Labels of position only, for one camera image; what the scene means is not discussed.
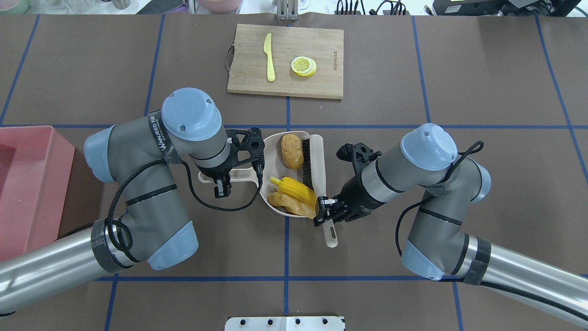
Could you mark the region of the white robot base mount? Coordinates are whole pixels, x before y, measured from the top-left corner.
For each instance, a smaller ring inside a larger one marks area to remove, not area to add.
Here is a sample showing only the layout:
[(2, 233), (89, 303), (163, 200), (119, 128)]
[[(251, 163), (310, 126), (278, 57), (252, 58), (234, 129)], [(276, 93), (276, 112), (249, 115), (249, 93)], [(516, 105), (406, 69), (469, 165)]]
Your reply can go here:
[(225, 331), (345, 331), (339, 316), (263, 316), (229, 318)]

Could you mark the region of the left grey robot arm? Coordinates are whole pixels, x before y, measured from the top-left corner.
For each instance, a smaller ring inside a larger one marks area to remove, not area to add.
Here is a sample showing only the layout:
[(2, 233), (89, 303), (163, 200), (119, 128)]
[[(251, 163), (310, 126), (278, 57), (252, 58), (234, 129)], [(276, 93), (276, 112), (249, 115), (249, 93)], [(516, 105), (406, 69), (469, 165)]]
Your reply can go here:
[(193, 220), (171, 166), (182, 165), (195, 192), (188, 157), (215, 183), (216, 198), (231, 192), (232, 169), (250, 163), (262, 188), (262, 132), (226, 130), (206, 92), (181, 88), (159, 110), (89, 136), (84, 157), (94, 176), (117, 183), (105, 218), (1, 264), (1, 317), (62, 291), (147, 262), (175, 266), (199, 248)]

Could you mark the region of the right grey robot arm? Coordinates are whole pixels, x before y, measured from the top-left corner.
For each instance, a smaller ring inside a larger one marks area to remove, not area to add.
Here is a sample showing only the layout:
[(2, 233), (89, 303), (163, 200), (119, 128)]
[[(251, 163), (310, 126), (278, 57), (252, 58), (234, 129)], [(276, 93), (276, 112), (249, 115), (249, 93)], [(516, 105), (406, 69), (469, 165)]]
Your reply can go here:
[(427, 122), (386, 152), (362, 143), (345, 144), (338, 159), (352, 164), (354, 176), (338, 195), (319, 196), (315, 226), (350, 222), (404, 192), (422, 187), (404, 248), (403, 266), (428, 280), (453, 275), (465, 285), (485, 287), (567, 322), (587, 327), (587, 278), (462, 232), (469, 207), (491, 189), (491, 175), (471, 155), (477, 141), (458, 152), (451, 136)]

